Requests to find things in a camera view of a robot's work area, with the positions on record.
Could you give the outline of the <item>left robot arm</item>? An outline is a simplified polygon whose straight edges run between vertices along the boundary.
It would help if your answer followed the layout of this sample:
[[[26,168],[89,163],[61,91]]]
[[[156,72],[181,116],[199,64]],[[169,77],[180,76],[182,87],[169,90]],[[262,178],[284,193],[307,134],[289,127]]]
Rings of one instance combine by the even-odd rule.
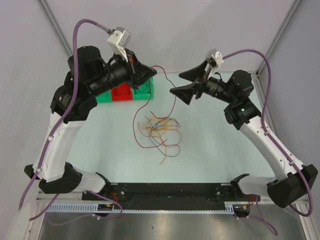
[[[125,50],[128,61],[114,54],[105,62],[95,46],[78,48],[77,55],[68,59],[69,72],[64,83],[54,93],[50,105],[49,128],[42,153],[24,172],[39,180],[45,194],[67,194],[75,189],[93,192],[100,200],[110,196],[109,181],[100,173],[89,173],[74,167],[67,158],[74,139],[98,105],[97,97],[120,85],[138,89],[157,71]]]

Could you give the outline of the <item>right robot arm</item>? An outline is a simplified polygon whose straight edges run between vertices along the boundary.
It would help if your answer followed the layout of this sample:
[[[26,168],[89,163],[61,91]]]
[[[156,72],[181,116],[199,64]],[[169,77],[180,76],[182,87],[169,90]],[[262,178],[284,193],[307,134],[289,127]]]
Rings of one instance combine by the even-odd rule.
[[[213,77],[217,68],[204,61],[197,67],[180,73],[190,83],[174,87],[170,93],[189,105],[202,94],[227,103],[226,121],[246,136],[271,167],[273,177],[257,177],[244,173],[231,181],[231,196],[242,201],[248,195],[269,197],[278,207],[286,208],[308,193],[316,180],[318,170],[305,165],[279,141],[262,119],[262,113],[250,100],[254,90],[252,76],[236,70],[227,82]]]

